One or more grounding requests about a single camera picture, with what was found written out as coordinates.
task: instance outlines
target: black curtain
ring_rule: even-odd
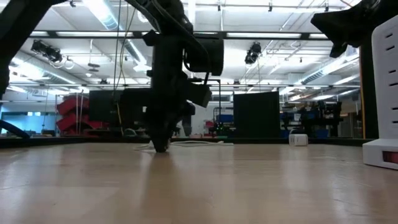
[[[279,138],[279,92],[234,95],[237,138]]]

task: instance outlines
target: white device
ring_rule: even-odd
[[[290,146],[307,146],[308,136],[306,134],[290,134],[289,135]]]
[[[365,164],[398,170],[398,16],[372,36],[379,139],[363,145]]]

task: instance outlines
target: black robotic manipulator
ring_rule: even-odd
[[[50,7],[65,1],[10,0],[0,14],[0,99],[9,84],[12,58]],[[207,81],[210,74],[220,76],[223,71],[224,43],[217,36],[194,35],[180,0],[125,1],[145,15],[157,31],[143,37],[153,46],[145,123],[156,151],[165,152],[175,125],[183,116],[195,114],[195,107],[187,100],[207,107],[211,97]],[[338,57],[347,45],[359,47],[378,25],[397,15],[397,10],[396,0],[362,0],[346,11],[315,14],[312,24],[334,43],[331,57]],[[191,72],[206,73],[203,83],[190,82],[182,72],[183,64]],[[17,128],[7,127],[23,135]]]

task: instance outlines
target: wooden table surface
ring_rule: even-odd
[[[398,223],[360,147],[73,144],[0,151],[0,223]]]

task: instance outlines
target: small white object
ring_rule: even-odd
[[[307,146],[308,136],[306,134],[290,134],[289,135],[290,146]]]
[[[398,16],[378,26],[372,36],[379,139],[363,145],[363,162],[397,169],[384,152],[398,152]]]

